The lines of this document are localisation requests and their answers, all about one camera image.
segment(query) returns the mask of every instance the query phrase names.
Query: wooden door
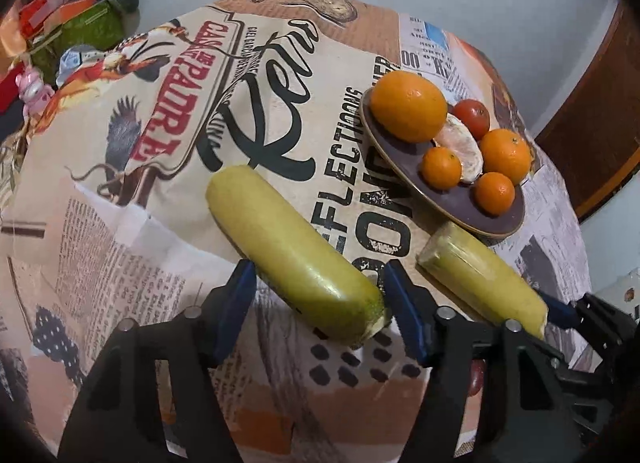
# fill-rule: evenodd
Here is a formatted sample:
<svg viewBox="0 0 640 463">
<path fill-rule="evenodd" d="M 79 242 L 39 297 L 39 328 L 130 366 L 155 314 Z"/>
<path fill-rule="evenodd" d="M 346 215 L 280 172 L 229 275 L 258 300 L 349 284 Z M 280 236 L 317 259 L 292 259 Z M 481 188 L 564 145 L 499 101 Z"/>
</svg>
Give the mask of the wooden door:
<svg viewBox="0 0 640 463">
<path fill-rule="evenodd" d="M 618 6 L 572 94 L 536 138 L 564 176 L 578 219 L 604 204 L 640 162 L 640 30 Z"/>
</svg>

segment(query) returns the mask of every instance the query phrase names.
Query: green bag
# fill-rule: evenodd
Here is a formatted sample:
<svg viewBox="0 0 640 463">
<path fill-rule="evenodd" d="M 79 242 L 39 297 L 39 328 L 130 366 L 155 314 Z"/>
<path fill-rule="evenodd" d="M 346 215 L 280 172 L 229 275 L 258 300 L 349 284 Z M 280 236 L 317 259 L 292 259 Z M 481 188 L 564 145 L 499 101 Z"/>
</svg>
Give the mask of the green bag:
<svg viewBox="0 0 640 463">
<path fill-rule="evenodd" d="M 124 39 L 120 16 L 101 0 L 51 31 L 43 41 L 32 44 L 31 63 L 42 71 L 43 80 L 55 85 L 60 57 L 71 46 L 88 44 L 107 51 Z"/>
</svg>

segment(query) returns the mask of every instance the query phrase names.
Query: plate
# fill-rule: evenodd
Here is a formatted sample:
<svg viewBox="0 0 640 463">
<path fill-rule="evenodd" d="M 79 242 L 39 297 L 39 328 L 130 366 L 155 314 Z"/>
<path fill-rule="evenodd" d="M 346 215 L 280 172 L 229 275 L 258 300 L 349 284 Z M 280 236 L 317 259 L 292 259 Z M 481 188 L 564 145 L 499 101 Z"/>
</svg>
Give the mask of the plate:
<svg viewBox="0 0 640 463">
<path fill-rule="evenodd" d="M 445 192 L 428 186 L 420 176 L 420 162 L 424 153 L 434 144 L 431 141 L 406 143 L 387 132 L 371 114 L 370 94 L 371 89 L 364 93 L 360 101 L 360 117 L 367 134 L 380 156 L 422 199 L 454 223 L 481 236 L 504 239 L 521 226 L 524 220 L 524 197 L 520 186 L 516 187 L 516 197 L 511 208 L 498 217 L 484 213 L 475 204 L 470 185 L 459 184 Z"/>
</svg>

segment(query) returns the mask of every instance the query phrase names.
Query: printed tablecloth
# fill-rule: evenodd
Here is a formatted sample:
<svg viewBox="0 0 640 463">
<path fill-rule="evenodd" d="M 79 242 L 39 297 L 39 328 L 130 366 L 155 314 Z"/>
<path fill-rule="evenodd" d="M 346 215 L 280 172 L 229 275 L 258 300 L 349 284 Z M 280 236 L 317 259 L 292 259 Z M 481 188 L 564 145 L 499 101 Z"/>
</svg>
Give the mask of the printed tablecloth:
<svg viewBox="0 0 640 463">
<path fill-rule="evenodd" d="M 226 281 L 239 253 L 204 199 L 225 166 L 256 168 L 372 280 L 398 258 L 414 283 L 458 308 L 415 266 L 443 217 L 411 197 L 357 113 L 364 91 L 399 68 L 432 80 L 451 104 L 482 101 L 492 128 L 529 141 L 524 224 L 491 246 L 565 302 L 591 290 L 562 177 L 482 52 L 356 0 L 220 0 L 73 74 L 35 127 L 3 212 L 0 380 L 53 451 L 120 319 L 168 319 Z M 588 363 L 577 335 L 549 325 L 546 338 L 568 361 Z M 392 461 L 427 377 L 395 323 L 351 350 L 308 328 L 264 284 L 234 354 L 212 372 L 234 440 L 256 462 Z M 460 451 L 480 396 L 468 400 Z M 170 397 L 161 405 L 170 423 Z"/>
</svg>

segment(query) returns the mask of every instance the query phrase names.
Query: black dot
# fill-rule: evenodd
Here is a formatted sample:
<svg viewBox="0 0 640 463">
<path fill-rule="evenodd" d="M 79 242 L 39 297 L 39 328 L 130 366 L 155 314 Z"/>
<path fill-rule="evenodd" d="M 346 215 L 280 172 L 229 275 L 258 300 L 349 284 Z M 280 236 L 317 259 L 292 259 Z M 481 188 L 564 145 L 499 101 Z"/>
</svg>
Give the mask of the black dot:
<svg viewBox="0 0 640 463">
<path fill-rule="evenodd" d="M 402 367 L 402 374 L 409 378 L 417 378 L 420 376 L 420 367 L 416 367 L 414 364 L 406 364 Z"/>
<path fill-rule="evenodd" d="M 385 348 L 388 348 L 391 345 L 391 338 L 386 336 L 382 331 L 378 331 L 375 335 L 373 335 L 373 338 L 378 344 L 384 346 Z"/>
<path fill-rule="evenodd" d="M 309 371 L 309 376 L 318 385 L 326 385 L 331 381 L 329 373 L 322 366 L 316 366 Z"/>
<path fill-rule="evenodd" d="M 358 358 L 352 353 L 348 353 L 347 351 L 341 354 L 340 358 L 345 364 L 349 364 L 351 367 L 358 367 L 360 365 L 360 361 L 358 360 Z"/>
<path fill-rule="evenodd" d="M 358 385 L 356 375 L 344 366 L 341 366 L 340 369 L 338 369 L 338 379 L 345 385 L 349 385 L 349 387 L 355 387 Z"/>
<path fill-rule="evenodd" d="M 318 328 L 314 328 L 314 335 L 321 340 L 327 340 L 327 338 L 329 338 L 327 335 L 322 333 Z"/>
<path fill-rule="evenodd" d="M 385 349 L 375 348 L 373 350 L 373 357 L 376 360 L 379 360 L 382 363 L 388 362 L 391 360 L 391 353 Z"/>
<path fill-rule="evenodd" d="M 375 367 L 369 371 L 369 374 L 371 375 L 371 378 L 381 383 L 386 382 L 386 380 L 389 379 L 386 373 L 383 373 L 380 369 L 376 369 Z"/>
<path fill-rule="evenodd" d="M 329 358 L 329 351 L 327 351 L 326 347 L 324 347 L 322 344 L 311 346 L 311 354 L 318 360 L 327 360 L 327 358 Z"/>
</svg>

